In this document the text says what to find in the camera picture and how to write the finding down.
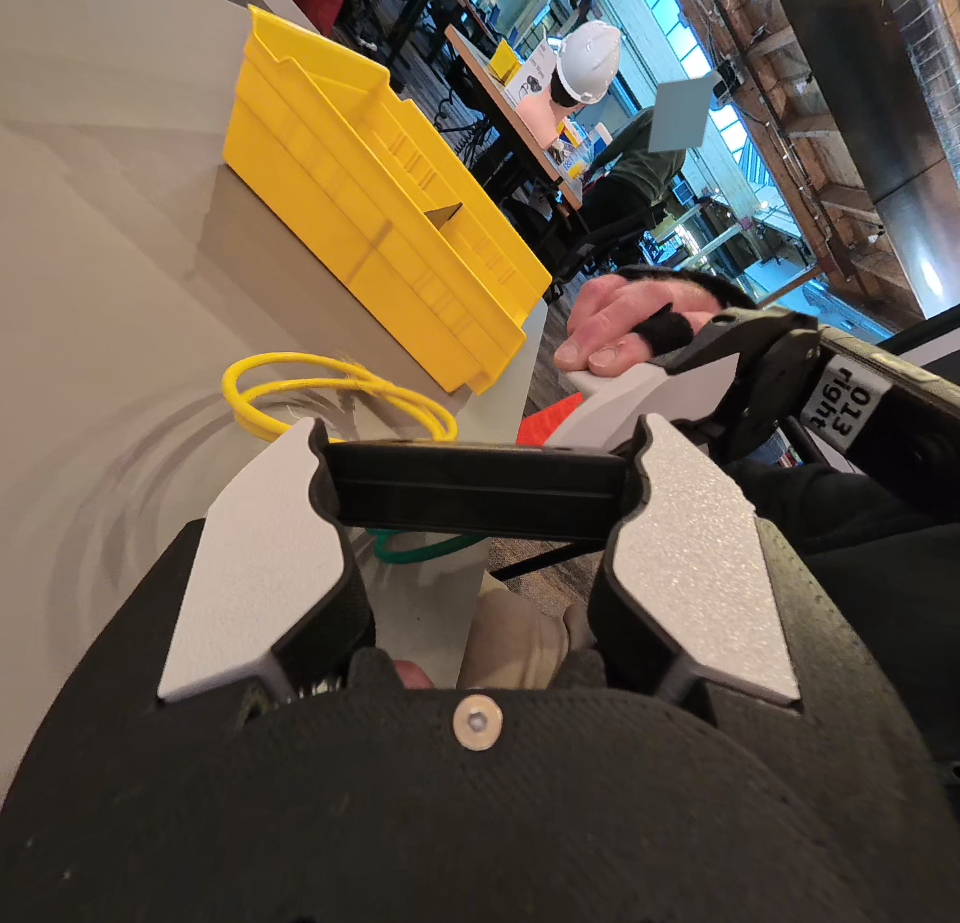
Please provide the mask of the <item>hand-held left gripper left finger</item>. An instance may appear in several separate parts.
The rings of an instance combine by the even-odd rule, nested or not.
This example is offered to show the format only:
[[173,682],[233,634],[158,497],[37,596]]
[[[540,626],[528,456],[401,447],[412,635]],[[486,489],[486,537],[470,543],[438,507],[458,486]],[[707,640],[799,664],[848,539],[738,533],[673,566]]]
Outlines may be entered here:
[[203,520],[157,696],[246,679],[278,702],[341,677],[376,624],[326,456],[322,420],[288,428]]

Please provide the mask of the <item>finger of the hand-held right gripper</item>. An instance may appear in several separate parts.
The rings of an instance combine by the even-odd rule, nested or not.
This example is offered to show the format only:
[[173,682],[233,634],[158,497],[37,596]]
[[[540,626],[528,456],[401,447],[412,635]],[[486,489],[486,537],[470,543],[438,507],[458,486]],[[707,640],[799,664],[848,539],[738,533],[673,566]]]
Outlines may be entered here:
[[586,406],[615,422],[655,413],[669,420],[698,420],[712,414],[737,376],[739,353],[724,355],[678,373],[649,361],[630,367],[616,377],[589,371],[573,373],[567,380],[582,393]]
[[543,447],[613,451],[634,435],[642,410],[639,399],[601,397],[585,399],[546,438]]

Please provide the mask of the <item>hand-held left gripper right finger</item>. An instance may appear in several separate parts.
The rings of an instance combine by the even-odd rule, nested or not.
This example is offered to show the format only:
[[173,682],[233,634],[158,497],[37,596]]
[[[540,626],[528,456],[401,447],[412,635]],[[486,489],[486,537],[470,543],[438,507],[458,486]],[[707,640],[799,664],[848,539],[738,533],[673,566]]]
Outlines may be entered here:
[[638,419],[631,449],[638,501],[610,533],[587,606],[615,681],[675,705],[701,682],[796,703],[754,507],[660,415]]

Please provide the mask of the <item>black network switch box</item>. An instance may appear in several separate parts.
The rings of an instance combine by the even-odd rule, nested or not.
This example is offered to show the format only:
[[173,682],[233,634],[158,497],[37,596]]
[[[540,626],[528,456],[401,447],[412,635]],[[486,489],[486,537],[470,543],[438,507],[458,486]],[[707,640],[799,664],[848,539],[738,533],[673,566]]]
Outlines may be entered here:
[[611,453],[402,441],[312,442],[309,501],[345,527],[602,543],[641,503]]

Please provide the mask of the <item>person's right hand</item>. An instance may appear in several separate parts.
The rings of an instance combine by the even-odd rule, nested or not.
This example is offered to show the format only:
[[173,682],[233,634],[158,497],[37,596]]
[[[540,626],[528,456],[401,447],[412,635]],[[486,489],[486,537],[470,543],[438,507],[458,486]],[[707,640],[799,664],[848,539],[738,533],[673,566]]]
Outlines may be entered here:
[[570,312],[567,338],[554,354],[555,365],[566,373],[587,371],[615,378],[649,362],[652,349],[635,328],[665,306],[694,333],[723,309],[698,283],[676,276],[628,280],[607,274],[587,281]]

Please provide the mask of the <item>red textured plastic piece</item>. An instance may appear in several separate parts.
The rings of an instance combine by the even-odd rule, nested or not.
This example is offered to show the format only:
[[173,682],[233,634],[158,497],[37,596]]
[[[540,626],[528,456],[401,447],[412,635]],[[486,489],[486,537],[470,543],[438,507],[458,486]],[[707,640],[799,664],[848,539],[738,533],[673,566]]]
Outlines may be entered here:
[[545,446],[547,440],[578,409],[583,401],[583,394],[576,392],[525,416],[519,424],[515,444],[530,447]]

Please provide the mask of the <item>person's dark jacket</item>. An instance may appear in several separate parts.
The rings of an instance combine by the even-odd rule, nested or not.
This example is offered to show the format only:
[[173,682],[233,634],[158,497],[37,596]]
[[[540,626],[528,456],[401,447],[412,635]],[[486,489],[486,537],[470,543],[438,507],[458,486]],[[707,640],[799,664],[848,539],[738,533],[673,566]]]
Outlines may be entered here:
[[726,473],[860,636],[934,760],[958,765],[958,522],[826,465],[742,459]]

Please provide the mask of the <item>person's beige pants leg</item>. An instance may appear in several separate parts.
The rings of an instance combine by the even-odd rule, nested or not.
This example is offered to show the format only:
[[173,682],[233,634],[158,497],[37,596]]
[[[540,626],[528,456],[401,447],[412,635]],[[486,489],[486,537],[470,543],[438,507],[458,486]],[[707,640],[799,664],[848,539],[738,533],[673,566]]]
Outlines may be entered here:
[[574,602],[546,614],[486,573],[473,611],[457,679],[460,690],[543,690],[571,652],[594,643],[588,607]]

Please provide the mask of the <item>wooden work table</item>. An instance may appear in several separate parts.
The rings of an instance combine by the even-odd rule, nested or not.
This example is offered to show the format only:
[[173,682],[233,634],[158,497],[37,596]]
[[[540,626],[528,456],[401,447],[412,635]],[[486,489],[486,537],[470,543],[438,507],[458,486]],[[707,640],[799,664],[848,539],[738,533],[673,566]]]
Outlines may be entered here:
[[581,185],[571,181],[542,149],[506,96],[503,85],[489,71],[489,60],[455,25],[444,29],[444,36],[462,59],[467,72],[483,96],[484,114],[496,131],[498,142],[510,149],[521,169],[545,185],[552,186],[570,210],[582,205]]

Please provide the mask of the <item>pink mannequin head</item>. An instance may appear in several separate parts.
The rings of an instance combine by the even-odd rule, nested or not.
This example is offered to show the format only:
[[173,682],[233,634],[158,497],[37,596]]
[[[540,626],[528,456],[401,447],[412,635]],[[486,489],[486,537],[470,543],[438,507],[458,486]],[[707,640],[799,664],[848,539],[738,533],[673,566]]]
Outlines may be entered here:
[[555,65],[546,88],[523,96],[514,112],[537,146],[546,150],[557,141],[568,116],[584,106],[586,103],[567,88],[561,78],[559,65]]

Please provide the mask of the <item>yellow plastic bin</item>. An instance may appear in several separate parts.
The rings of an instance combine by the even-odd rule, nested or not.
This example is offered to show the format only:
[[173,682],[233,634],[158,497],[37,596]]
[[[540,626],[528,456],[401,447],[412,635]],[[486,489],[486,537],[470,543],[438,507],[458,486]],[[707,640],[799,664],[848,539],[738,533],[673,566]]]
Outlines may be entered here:
[[484,393],[549,272],[384,66],[247,12],[222,160],[436,384]]

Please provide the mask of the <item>white hard hat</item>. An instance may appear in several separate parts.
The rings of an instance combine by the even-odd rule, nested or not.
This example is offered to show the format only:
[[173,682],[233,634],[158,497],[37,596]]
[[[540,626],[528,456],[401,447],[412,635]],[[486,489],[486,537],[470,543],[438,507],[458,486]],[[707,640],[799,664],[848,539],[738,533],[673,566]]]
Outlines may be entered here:
[[601,101],[618,75],[621,30],[590,20],[563,37],[556,59],[559,85],[574,104]]

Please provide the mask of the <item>white product box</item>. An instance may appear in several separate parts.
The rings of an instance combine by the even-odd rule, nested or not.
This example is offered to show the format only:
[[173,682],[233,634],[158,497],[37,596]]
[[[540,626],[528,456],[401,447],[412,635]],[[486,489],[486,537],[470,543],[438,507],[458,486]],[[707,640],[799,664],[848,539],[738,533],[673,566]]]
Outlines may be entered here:
[[556,64],[556,47],[548,38],[542,39],[504,87],[505,99],[510,106],[516,108],[526,97],[548,93]]

